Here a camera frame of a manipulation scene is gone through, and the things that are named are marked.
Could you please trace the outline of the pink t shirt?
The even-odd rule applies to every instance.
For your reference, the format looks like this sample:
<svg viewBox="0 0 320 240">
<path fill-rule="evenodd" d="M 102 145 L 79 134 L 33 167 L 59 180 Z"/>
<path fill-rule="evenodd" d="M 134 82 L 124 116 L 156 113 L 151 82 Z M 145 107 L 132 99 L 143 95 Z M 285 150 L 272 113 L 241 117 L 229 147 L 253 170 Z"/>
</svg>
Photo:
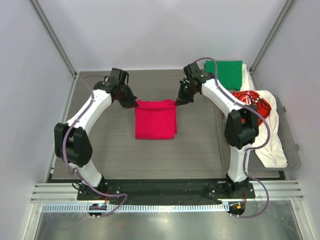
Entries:
<svg viewBox="0 0 320 240">
<path fill-rule="evenodd" d="M 178 132 L 177 106 L 172 99 L 138 100 L 135 113 L 135 138 L 138 140 L 170 140 Z"/>
</svg>

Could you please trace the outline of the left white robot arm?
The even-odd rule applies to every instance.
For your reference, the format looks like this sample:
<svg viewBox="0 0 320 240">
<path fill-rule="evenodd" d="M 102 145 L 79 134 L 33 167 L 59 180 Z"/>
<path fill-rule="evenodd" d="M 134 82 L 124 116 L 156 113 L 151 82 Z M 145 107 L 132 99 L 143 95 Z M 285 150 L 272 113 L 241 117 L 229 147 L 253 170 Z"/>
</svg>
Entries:
<svg viewBox="0 0 320 240">
<path fill-rule="evenodd" d="M 89 133 L 101 114 L 115 101 L 124 109 L 138 106 L 137 97 L 129 87 L 129 73 L 112 68 L 109 75 L 101 76 L 90 87 L 84 76 L 81 81 L 89 90 L 89 98 L 80 110 L 66 123 L 54 127 L 55 155 L 64 161 L 71 175 L 76 174 L 93 198 L 100 200 L 107 196 L 106 181 L 93 163 L 93 147 Z"/>
</svg>

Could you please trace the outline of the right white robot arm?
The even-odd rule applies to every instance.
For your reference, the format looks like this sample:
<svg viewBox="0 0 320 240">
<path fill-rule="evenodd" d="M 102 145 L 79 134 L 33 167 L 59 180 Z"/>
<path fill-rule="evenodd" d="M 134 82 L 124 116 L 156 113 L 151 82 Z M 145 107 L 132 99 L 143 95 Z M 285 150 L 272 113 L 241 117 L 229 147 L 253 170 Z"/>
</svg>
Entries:
<svg viewBox="0 0 320 240">
<path fill-rule="evenodd" d="M 226 117 L 224 137 L 230 146 L 230 164 L 225 177 L 225 191 L 231 198 L 242 198 L 249 186 L 249 177 L 245 173 L 245 153 L 259 135 L 259 118 L 252 112 L 254 105 L 244 106 L 235 96 L 226 90 L 218 78 L 211 72 L 203 72 L 196 62 L 183 68 L 185 78 L 181 80 L 175 105 L 186 105 L 194 101 L 194 95 L 200 93 L 210 99 Z"/>
</svg>

